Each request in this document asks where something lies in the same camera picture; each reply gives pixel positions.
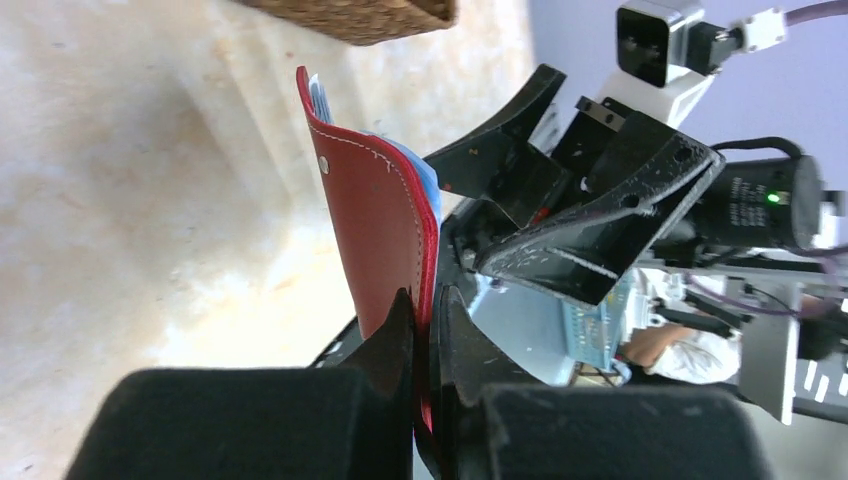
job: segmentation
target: red wallet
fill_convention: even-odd
[[[380,328],[401,288],[415,305],[417,336],[426,335],[439,226],[415,167],[379,137],[319,120],[305,67],[297,88],[362,336]]]

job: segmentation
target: leather wallet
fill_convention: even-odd
[[[427,335],[439,226],[414,165],[378,136],[320,120],[305,67],[297,87],[363,338],[380,328],[400,288],[412,297],[416,333]]]

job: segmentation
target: table surface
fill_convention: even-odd
[[[295,68],[426,154],[533,69],[525,2],[460,3],[366,48],[224,0],[0,5],[0,478],[60,477],[133,370],[320,352],[353,308]]]

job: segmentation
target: brown box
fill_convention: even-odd
[[[241,0],[351,45],[365,46],[451,27],[456,0]]]

